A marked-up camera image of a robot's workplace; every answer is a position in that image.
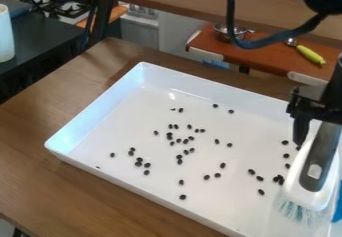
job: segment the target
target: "black bean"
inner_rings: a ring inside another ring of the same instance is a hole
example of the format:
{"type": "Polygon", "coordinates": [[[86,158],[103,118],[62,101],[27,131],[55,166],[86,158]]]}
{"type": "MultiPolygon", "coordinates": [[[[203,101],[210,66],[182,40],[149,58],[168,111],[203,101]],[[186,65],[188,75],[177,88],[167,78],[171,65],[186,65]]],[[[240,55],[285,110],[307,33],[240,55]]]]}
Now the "black bean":
{"type": "Polygon", "coordinates": [[[249,170],[248,170],[248,173],[251,174],[252,176],[255,175],[255,171],[252,170],[252,169],[249,169],[249,170]]]}
{"type": "Polygon", "coordinates": [[[263,190],[261,190],[261,189],[258,190],[258,193],[259,193],[260,195],[265,195],[265,192],[264,192],[263,190]]]}

